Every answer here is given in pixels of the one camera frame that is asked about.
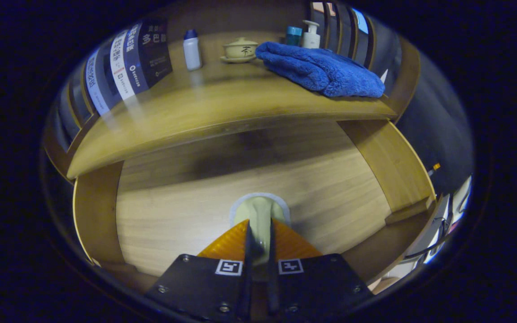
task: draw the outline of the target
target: chinese character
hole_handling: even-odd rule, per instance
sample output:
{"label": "chinese character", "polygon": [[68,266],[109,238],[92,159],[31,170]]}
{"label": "chinese character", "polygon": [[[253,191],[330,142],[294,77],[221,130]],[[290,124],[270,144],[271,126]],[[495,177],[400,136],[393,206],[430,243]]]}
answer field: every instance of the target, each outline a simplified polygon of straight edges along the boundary
{"label": "chinese character", "polygon": [[245,53],[245,57],[246,57],[246,55],[248,55],[248,53],[252,53],[250,46],[244,46],[242,48],[242,52]]}

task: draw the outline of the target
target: blue microfiber towel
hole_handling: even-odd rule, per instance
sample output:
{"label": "blue microfiber towel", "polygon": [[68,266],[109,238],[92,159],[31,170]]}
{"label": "blue microfiber towel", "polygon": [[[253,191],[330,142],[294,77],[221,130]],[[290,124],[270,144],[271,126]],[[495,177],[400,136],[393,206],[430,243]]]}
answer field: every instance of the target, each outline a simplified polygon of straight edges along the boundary
{"label": "blue microfiber towel", "polygon": [[384,84],[376,74],[328,49],[267,41],[259,45],[255,53],[269,70],[324,96],[380,98],[384,93]]}

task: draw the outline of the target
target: orange plastic piece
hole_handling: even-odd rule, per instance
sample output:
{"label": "orange plastic piece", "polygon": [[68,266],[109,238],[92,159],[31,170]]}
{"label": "orange plastic piece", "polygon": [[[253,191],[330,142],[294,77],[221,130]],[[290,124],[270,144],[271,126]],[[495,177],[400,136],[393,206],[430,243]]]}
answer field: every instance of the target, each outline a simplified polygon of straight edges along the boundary
{"label": "orange plastic piece", "polygon": [[275,226],[276,261],[322,256],[320,251],[284,223],[272,219],[272,224]]}
{"label": "orange plastic piece", "polygon": [[230,228],[197,256],[243,261],[245,259],[246,228],[248,223],[249,220],[246,219]]}
{"label": "orange plastic piece", "polygon": [[[249,220],[246,219],[223,233],[213,241],[209,247],[199,253],[199,257],[213,259],[228,259],[244,261],[246,229]],[[275,227],[275,258],[280,259],[304,259],[322,256],[308,241],[293,231],[284,223],[272,219]]]}

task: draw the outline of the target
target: wooden panel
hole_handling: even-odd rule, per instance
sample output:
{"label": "wooden panel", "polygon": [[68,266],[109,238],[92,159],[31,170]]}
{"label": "wooden panel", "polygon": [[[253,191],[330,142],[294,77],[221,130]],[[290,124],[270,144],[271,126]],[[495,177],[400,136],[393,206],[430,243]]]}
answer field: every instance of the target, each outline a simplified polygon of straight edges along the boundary
{"label": "wooden panel", "polygon": [[123,162],[77,178],[73,193],[73,217],[79,241],[91,259],[124,263],[115,221],[117,188]]}
{"label": "wooden panel", "polygon": [[52,122],[54,113],[56,113],[55,110],[52,110],[51,113],[49,113],[45,123],[45,128],[43,129],[43,148],[45,149],[47,157],[49,157],[51,164],[53,164],[53,167],[55,167],[57,172],[59,172],[59,174],[61,174],[65,180],[73,184],[73,180],[67,178],[66,176],[70,160],[67,158],[66,152],[59,144],[57,136],[54,133],[55,129],[53,128]]}
{"label": "wooden panel", "polygon": [[152,276],[138,271],[106,271],[117,280],[120,280],[125,286],[133,290],[136,290],[140,294],[145,294],[158,279],[158,276]]}
{"label": "wooden panel", "polygon": [[400,71],[390,96],[388,98],[383,97],[384,102],[398,113],[395,123],[398,122],[410,100],[412,100],[420,78],[420,53],[418,49],[401,36],[398,36],[398,38],[402,47]]}
{"label": "wooden panel", "polygon": [[336,48],[336,53],[340,54],[340,50],[342,49],[342,38],[344,36],[344,27],[342,19],[345,19],[346,17],[340,15],[340,10],[336,3],[332,2],[332,6],[334,6],[334,12],[336,12],[336,23],[338,30],[338,46]]}
{"label": "wooden panel", "polygon": [[376,33],[374,31],[374,24],[370,17],[364,15],[368,27],[368,49],[367,55],[364,58],[364,67],[367,69],[372,68],[374,64],[374,57],[376,56]]}
{"label": "wooden panel", "polygon": [[75,101],[73,97],[73,84],[71,84],[71,81],[69,80],[67,82],[67,97],[69,98],[68,104],[69,104],[69,111],[71,112],[71,116],[73,117],[75,124],[81,129],[82,125],[85,123],[84,118],[81,116],[79,111],[73,106],[73,103]]}
{"label": "wooden panel", "polygon": [[324,39],[322,48],[328,48],[330,43],[330,22],[332,22],[329,6],[332,6],[332,4],[330,2],[322,2],[322,6],[324,8]]}
{"label": "wooden panel", "polygon": [[343,252],[385,225],[388,202],[336,122],[226,135],[125,160],[117,229],[128,263],[160,275],[229,229],[251,192],[287,202],[293,229],[323,253]]}
{"label": "wooden panel", "polygon": [[424,211],[427,211],[432,203],[432,199],[430,197],[425,197],[422,200],[412,204],[410,206],[405,207],[404,209],[400,209],[386,217],[386,224],[392,224],[398,221],[402,221],[409,217],[413,217],[414,215],[420,214]]}
{"label": "wooden panel", "polygon": [[382,292],[386,288],[389,288],[390,286],[392,286],[398,280],[400,280],[400,277],[389,277],[389,278],[386,278],[385,280],[382,280],[381,282],[379,282],[377,284],[376,288],[372,289],[372,294],[376,295],[376,294]]}
{"label": "wooden panel", "polygon": [[348,7],[348,16],[351,19],[351,45],[348,48],[348,57],[351,59],[356,58],[356,51],[359,49],[359,17],[356,16],[355,9],[351,6]]}
{"label": "wooden panel", "polygon": [[85,122],[83,128],[77,133],[72,143],[69,145],[67,151],[64,151],[57,140],[55,133],[53,132],[53,126],[51,123],[51,119],[48,119],[45,124],[45,128],[43,130],[43,147],[45,148],[45,152],[51,160],[55,169],[71,184],[74,183],[73,179],[67,177],[67,171],[69,169],[69,165],[71,160],[73,159],[74,153],[80,145],[83,138],[88,133],[89,129],[92,128],[94,123],[99,118],[98,114],[92,114],[90,118]]}
{"label": "wooden panel", "polygon": [[111,112],[119,127],[100,118],[74,154],[68,178],[157,148],[274,122],[396,117],[380,99],[326,98],[275,75],[259,60],[174,71]]}
{"label": "wooden panel", "polygon": [[339,124],[370,165],[393,212],[424,198],[435,200],[424,165],[391,122],[342,121]]}
{"label": "wooden panel", "polygon": [[93,104],[93,101],[91,97],[89,96],[88,88],[87,88],[87,80],[85,80],[85,67],[87,67],[87,64],[83,64],[81,66],[81,94],[83,95],[83,100],[85,101],[85,106],[87,107],[89,113],[91,115],[98,114],[97,110],[95,109],[95,105]]}
{"label": "wooden panel", "polygon": [[423,212],[386,225],[374,235],[343,252],[342,257],[365,282],[375,282],[400,262],[414,241],[420,239],[432,215]]}

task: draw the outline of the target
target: book cover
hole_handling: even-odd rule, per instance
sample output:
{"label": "book cover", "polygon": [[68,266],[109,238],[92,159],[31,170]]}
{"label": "book cover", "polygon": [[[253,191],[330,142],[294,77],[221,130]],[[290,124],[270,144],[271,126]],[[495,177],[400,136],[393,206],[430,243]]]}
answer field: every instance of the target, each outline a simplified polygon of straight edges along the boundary
{"label": "book cover", "polygon": [[109,39],[97,48],[90,55],[85,69],[89,96],[99,116],[108,113],[121,101],[121,95],[112,77],[111,61],[109,59],[112,42],[113,39]]}
{"label": "book cover", "polygon": [[125,40],[125,51],[123,58],[125,61],[125,68],[127,75],[131,80],[131,87],[135,94],[148,90],[149,86],[143,73],[141,59],[139,58],[139,31],[141,30],[142,22],[133,25],[127,32],[127,39]]}
{"label": "book cover", "polygon": [[59,117],[61,118],[61,123],[63,123],[63,126],[69,134],[70,142],[73,141],[80,128],[77,126],[70,110],[68,84],[63,85],[61,93],[59,94]]}
{"label": "book cover", "polygon": [[88,107],[84,98],[83,91],[81,89],[81,74],[84,73],[85,63],[82,62],[71,75],[71,104],[73,108],[77,110],[77,113],[83,118],[83,121],[86,122],[91,117],[91,107]]}
{"label": "book cover", "polygon": [[113,80],[115,80],[115,85],[117,86],[117,90],[119,90],[119,94],[121,94],[121,98],[123,100],[135,95],[135,91],[133,90],[131,81],[129,80],[129,75],[127,75],[127,69],[125,68],[125,59],[123,58],[123,45],[127,38],[127,32],[128,31],[125,30],[115,36],[113,44],[111,45],[110,54]]}
{"label": "book cover", "polygon": [[138,53],[149,88],[173,70],[166,33],[167,20],[150,18],[142,21],[138,35]]}

